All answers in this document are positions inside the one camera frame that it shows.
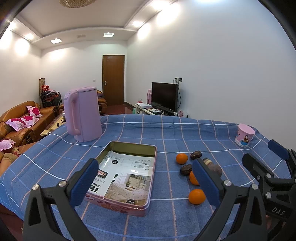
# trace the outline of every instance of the stacked chair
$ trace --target stacked chair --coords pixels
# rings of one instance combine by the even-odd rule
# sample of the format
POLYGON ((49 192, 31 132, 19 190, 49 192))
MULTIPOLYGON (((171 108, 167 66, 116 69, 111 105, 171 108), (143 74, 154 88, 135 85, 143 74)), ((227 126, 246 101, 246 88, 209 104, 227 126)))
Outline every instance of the stacked chair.
POLYGON ((42 91, 41 95, 40 95, 40 99, 41 99, 43 108, 50 107, 50 106, 56 106, 57 111, 58 111, 57 114, 62 112, 62 110, 64 109, 63 108, 64 105, 63 105, 63 102, 62 102, 60 92, 56 92, 56 93, 52 92, 52 93, 50 93, 50 91, 42 91))

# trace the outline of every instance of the red tiled floor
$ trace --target red tiled floor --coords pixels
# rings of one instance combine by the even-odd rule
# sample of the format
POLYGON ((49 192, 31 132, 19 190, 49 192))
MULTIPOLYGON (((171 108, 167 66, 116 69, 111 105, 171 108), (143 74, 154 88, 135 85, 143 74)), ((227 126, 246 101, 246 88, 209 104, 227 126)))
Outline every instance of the red tiled floor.
POLYGON ((18 217, 9 214, 0 213, 0 218, 11 232, 11 234, 17 239, 17 241, 22 241, 22 230, 24 222, 18 217))
POLYGON ((102 115, 120 115, 132 114, 133 109, 127 104, 111 105, 107 107, 107 111, 102 115))

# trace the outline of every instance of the black tv screen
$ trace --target black tv screen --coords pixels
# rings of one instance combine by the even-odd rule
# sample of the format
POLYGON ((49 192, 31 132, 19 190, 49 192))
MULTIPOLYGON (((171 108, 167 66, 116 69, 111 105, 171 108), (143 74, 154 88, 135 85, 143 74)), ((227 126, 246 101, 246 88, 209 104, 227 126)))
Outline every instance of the black tv screen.
POLYGON ((165 107, 177 111, 178 88, 176 84, 152 82, 151 102, 155 107, 165 107))

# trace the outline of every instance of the printed catalog sheet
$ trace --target printed catalog sheet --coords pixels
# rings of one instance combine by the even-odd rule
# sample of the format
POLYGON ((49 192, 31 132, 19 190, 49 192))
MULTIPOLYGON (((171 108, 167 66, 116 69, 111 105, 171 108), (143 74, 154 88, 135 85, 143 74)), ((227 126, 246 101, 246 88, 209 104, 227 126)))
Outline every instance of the printed catalog sheet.
POLYGON ((153 167, 153 157, 109 151, 99 165, 89 192, 124 203, 145 205, 153 167))

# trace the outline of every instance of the orange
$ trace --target orange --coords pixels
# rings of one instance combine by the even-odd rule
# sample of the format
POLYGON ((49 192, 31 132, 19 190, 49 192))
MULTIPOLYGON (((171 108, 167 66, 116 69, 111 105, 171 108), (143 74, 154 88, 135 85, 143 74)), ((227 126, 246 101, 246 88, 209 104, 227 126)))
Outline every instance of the orange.
POLYGON ((185 153, 179 153, 176 156, 176 162, 179 164, 185 164, 188 160, 188 156, 185 153))
POLYGON ((205 201, 205 194, 201 189, 194 189, 189 193, 188 199, 192 204, 201 204, 205 201))
POLYGON ((191 171, 189 174, 189 180, 192 184, 199 185, 198 181, 195 178, 195 175, 193 174, 193 171, 191 171))

